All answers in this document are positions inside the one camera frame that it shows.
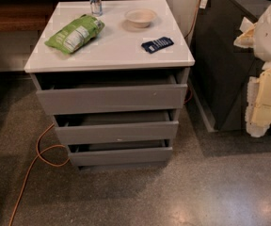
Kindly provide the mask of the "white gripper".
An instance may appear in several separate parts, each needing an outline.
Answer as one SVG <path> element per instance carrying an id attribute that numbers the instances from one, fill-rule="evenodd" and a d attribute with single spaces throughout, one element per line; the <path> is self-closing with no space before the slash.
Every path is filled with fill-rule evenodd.
<path id="1" fill-rule="evenodd" d="M 233 44 L 240 48 L 252 48 L 255 26 L 241 27 L 242 34 Z M 262 72 L 259 79 L 249 77 L 245 122 L 247 132 L 252 137 L 263 137 L 271 124 L 271 68 Z"/>

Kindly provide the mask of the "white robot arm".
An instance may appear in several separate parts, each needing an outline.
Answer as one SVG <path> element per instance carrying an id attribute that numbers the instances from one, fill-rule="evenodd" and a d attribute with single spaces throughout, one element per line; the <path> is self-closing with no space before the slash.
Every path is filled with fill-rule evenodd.
<path id="1" fill-rule="evenodd" d="M 271 5 L 253 24 L 244 18 L 234 45 L 252 48 L 254 56 L 264 62 L 258 77 L 247 84 L 246 130 L 252 137 L 263 137 L 271 125 Z"/>

